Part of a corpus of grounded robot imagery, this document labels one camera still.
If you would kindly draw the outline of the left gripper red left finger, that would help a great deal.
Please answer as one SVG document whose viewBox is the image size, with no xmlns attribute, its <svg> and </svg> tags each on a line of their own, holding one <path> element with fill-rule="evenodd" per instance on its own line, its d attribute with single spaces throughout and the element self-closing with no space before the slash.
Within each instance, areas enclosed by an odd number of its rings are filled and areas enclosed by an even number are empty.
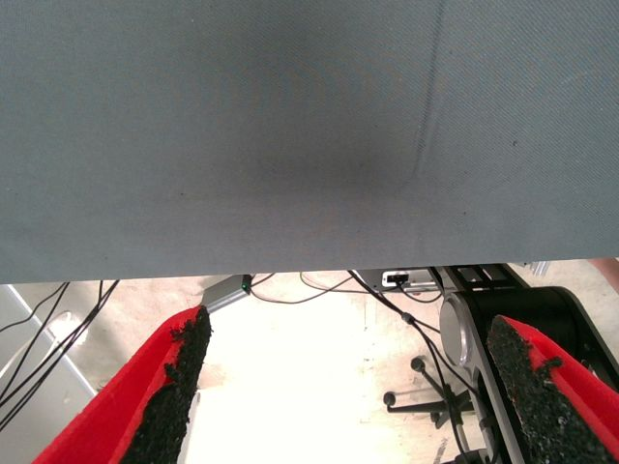
<svg viewBox="0 0 619 464">
<path fill-rule="evenodd" d="M 36 463 L 176 463 L 211 338 L 203 305 L 165 320 Z"/>
</svg>

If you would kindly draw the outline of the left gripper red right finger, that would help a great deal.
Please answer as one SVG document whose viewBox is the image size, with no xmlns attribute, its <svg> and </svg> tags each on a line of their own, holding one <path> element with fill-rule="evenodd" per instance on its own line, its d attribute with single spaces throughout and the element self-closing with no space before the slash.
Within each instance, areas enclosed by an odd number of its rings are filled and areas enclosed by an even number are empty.
<svg viewBox="0 0 619 464">
<path fill-rule="evenodd" d="M 552 338 L 498 315 L 486 339 L 531 463 L 616 463 L 618 392 Z"/>
</svg>

